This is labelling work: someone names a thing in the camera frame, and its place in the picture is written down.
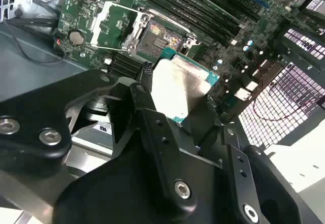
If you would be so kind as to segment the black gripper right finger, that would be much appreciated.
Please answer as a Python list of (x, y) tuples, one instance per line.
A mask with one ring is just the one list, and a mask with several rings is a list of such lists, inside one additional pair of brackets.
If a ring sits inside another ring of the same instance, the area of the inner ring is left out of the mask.
[(183, 124), (196, 155), (222, 170), (227, 216), (237, 223), (320, 223), (269, 157), (241, 142), (236, 129), (220, 120), (208, 97), (198, 100)]

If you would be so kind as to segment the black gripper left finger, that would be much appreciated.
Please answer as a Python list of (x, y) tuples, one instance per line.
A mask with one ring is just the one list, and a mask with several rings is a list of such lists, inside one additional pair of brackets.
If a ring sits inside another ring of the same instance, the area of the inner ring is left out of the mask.
[(157, 174), (162, 198), (188, 216), (197, 197), (185, 182), (181, 152), (167, 118), (148, 89), (117, 83), (89, 70), (1, 102), (1, 196), (34, 216), (54, 216), (60, 195), (75, 180), (65, 165), (73, 115), (102, 95), (108, 99), (117, 145), (111, 160), (140, 146)]

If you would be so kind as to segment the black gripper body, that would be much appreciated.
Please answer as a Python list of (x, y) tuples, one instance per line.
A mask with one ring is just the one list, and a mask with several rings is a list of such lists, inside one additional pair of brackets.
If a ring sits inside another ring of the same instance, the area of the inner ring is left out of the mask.
[(185, 182), (197, 196), (188, 216), (162, 197), (157, 174), (140, 146), (72, 182), (54, 207), (55, 223), (235, 223), (219, 167), (181, 153)]

